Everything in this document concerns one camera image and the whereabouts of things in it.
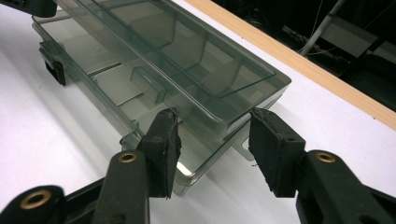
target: brass insert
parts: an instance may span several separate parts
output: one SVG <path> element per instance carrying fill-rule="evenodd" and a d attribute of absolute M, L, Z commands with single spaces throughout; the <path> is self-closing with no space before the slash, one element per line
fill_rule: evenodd
<path fill-rule="evenodd" d="M 125 152 L 119 156 L 120 162 L 131 162 L 137 159 L 137 155 L 133 152 Z"/>
<path fill-rule="evenodd" d="M 319 152 L 317 153 L 317 159 L 320 161 L 324 161 L 324 162 L 335 162 L 335 157 L 332 156 L 331 154 L 328 153 L 324 153 L 324 152 Z"/>
<path fill-rule="evenodd" d="M 51 196 L 51 192 L 46 189 L 41 189 L 26 196 L 21 202 L 22 209 L 37 208 L 46 203 Z"/>

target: container compartment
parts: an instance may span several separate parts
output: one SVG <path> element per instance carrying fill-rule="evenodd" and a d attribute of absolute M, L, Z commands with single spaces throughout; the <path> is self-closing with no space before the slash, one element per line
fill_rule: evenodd
<path fill-rule="evenodd" d="M 115 128 L 137 146 L 154 117 L 179 116 L 176 189 L 192 185 L 290 80 L 221 34 L 163 1 L 59 1 L 34 18 L 41 43 Z"/>

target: wooden edge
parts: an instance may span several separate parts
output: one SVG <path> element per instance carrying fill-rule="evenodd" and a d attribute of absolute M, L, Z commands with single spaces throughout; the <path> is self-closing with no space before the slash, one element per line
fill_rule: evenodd
<path fill-rule="evenodd" d="M 240 20 L 234 14 L 212 1 L 186 0 L 186 2 L 298 73 L 308 77 L 321 87 L 329 90 L 396 131 L 396 113 L 379 102 L 349 86 L 314 63 L 309 62 L 300 54 L 280 44 L 247 22 Z"/>

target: clear plastic box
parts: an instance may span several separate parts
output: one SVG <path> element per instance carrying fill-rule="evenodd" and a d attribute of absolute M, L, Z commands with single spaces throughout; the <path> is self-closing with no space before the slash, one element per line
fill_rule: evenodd
<path fill-rule="evenodd" d="M 45 58 L 64 65 L 117 130 L 129 135 L 131 146 L 159 111 L 177 113 L 181 187 L 193 184 L 231 145 L 242 145 L 249 109 L 270 106 L 290 84 L 172 2 L 58 4 L 64 11 L 55 18 L 34 18 Z"/>

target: white table surface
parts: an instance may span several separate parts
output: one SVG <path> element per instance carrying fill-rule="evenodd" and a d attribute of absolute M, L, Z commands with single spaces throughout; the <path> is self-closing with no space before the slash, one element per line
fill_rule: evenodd
<path fill-rule="evenodd" d="M 29 15 L 0 5 L 0 210 L 35 186 L 80 189 L 103 177 L 120 151 L 121 136 L 76 85 L 62 87 L 50 76 L 31 24 Z M 306 150 L 337 154 L 362 183 L 396 197 L 396 132 L 223 32 L 292 78 L 272 110 L 306 140 Z M 151 223 L 298 223 L 295 199 L 275 198 L 254 164 L 228 150 L 184 197 L 150 199 Z"/>

